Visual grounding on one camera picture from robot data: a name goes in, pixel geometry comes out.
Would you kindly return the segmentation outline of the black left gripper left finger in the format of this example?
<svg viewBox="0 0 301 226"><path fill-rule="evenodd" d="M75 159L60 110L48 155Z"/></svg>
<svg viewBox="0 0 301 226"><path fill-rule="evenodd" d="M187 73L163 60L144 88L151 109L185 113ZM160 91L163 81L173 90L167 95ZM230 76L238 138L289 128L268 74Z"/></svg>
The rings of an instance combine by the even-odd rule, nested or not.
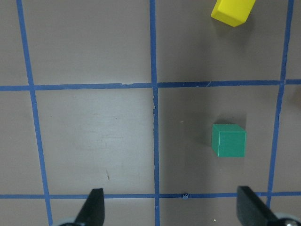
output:
<svg viewBox="0 0 301 226"><path fill-rule="evenodd" d="M74 226L102 226L105 220L104 194L102 188L92 189L76 216Z"/></svg>

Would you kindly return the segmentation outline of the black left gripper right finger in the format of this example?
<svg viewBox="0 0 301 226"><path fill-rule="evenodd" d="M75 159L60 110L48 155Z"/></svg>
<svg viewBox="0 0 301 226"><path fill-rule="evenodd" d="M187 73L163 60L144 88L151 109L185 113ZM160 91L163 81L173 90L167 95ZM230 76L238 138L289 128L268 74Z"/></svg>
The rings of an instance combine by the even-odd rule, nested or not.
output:
<svg viewBox="0 0 301 226"><path fill-rule="evenodd" d="M284 225L248 186L237 188L236 213L242 226Z"/></svg>

